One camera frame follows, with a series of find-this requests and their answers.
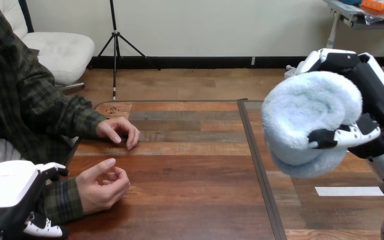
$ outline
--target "light blue fuzzy object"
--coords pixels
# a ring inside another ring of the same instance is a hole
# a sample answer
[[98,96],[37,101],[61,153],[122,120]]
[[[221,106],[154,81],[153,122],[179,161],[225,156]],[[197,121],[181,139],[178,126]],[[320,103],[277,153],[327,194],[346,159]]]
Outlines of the light blue fuzzy object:
[[313,149],[308,135],[357,121],[362,95],[342,75],[302,73],[277,85],[264,100],[261,112],[264,139],[276,166],[292,177],[314,177],[336,168],[347,149]]

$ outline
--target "person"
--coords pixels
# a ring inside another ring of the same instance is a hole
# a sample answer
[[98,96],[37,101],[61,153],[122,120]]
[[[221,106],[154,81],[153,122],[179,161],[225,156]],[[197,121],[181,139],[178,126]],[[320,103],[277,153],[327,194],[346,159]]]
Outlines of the person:
[[[13,32],[0,10],[0,162],[27,160],[64,164],[72,146],[63,139],[109,138],[135,147],[140,132],[124,118],[107,119],[80,96],[65,96],[48,69]],[[107,159],[77,177],[48,184],[35,211],[58,225],[109,209],[129,189],[126,172]],[[99,185],[97,177],[107,174]]]

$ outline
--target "shirt sleeve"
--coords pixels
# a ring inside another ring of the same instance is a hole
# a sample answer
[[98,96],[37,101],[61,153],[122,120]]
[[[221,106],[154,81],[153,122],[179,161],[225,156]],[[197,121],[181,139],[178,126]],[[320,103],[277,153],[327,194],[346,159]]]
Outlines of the shirt sleeve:
[[47,185],[38,210],[57,225],[64,225],[84,216],[76,178],[65,178]]
[[21,116],[35,132],[70,138],[97,138],[97,125],[106,118],[81,96],[65,96],[52,73],[13,32],[0,10],[0,55],[16,75]]

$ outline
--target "tripod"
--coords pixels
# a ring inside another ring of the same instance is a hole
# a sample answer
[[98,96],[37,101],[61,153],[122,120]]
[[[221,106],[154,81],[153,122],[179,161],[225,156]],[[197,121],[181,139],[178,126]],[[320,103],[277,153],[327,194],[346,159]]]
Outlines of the tripod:
[[114,39],[114,82],[113,82],[113,89],[112,89],[112,100],[116,100],[116,77],[117,77],[117,59],[120,58],[120,47],[119,47],[119,38],[121,38],[123,41],[125,41],[130,47],[132,47],[136,52],[138,52],[145,60],[152,66],[153,69],[161,70],[161,68],[157,67],[155,64],[153,64],[150,59],[145,56],[139,49],[137,49],[133,44],[131,44],[127,39],[125,39],[119,31],[117,31],[116,26],[116,16],[114,14],[114,3],[113,0],[109,0],[109,4],[111,6],[111,17],[112,17],[112,27],[114,31],[111,33],[111,37],[106,42],[105,46],[102,48],[100,53],[98,54],[98,58],[102,55],[104,50],[108,47],[108,44],[110,44],[111,40]]

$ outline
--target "white wall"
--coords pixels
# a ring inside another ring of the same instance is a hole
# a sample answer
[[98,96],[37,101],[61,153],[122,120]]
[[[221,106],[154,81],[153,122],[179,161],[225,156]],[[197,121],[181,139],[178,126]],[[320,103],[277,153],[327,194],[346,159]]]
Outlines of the white wall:
[[[36,32],[84,34],[95,56],[113,30],[108,0],[27,0]],[[322,0],[114,0],[117,28],[147,56],[307,56],[326,46]],[[113,45],[103,55],[112,55]],[[335,48],[384,56],[384,30],[340,23]],[[138,55],[127,44],[122,55]]]

